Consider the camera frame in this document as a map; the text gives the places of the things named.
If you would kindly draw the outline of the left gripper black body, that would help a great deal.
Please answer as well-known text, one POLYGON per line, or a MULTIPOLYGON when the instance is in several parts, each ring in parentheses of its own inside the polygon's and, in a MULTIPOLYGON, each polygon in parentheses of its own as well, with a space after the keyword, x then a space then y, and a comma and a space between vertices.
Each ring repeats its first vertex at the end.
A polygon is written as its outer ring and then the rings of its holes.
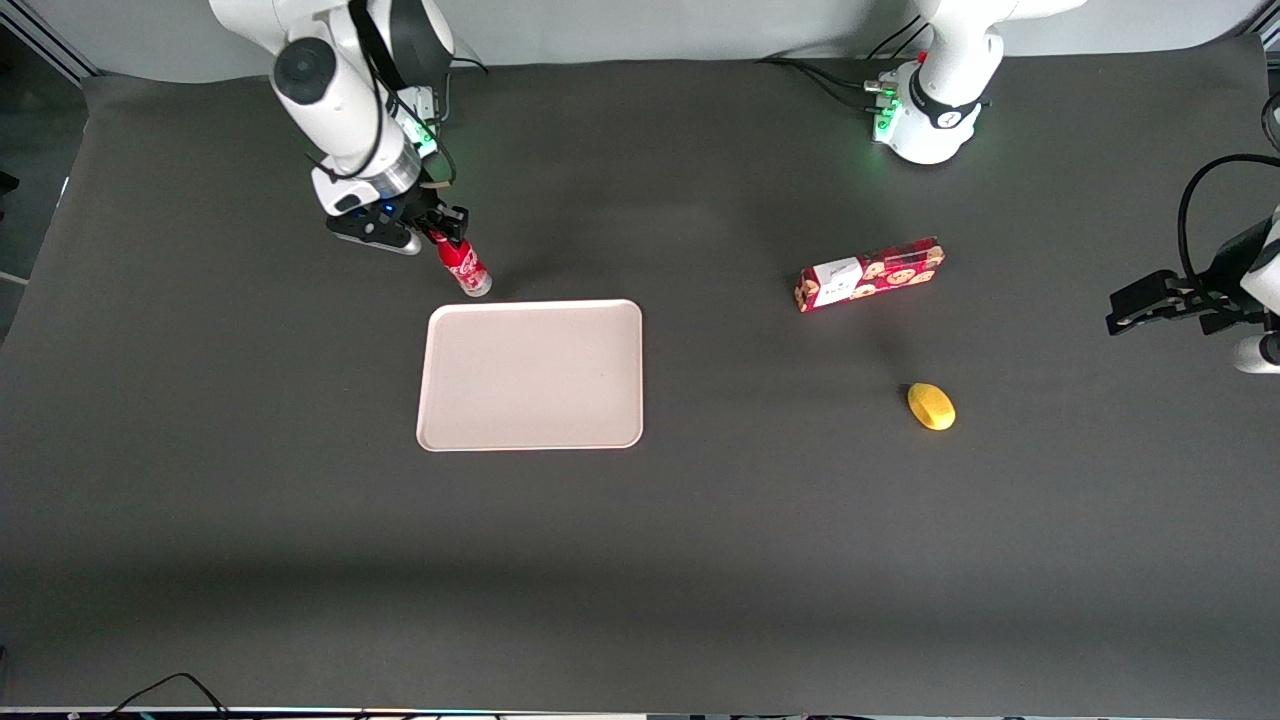
POLYGON ((1243 290, 1242 281, 1262 254, 1272 224, 1265 219, 1231 237, 1203 272, 1194 269, 1187 229, 1180 228, 1180 264, 1190 284, 1193 307, 1210 313, 1265 313, 1263 304, 1243 290))

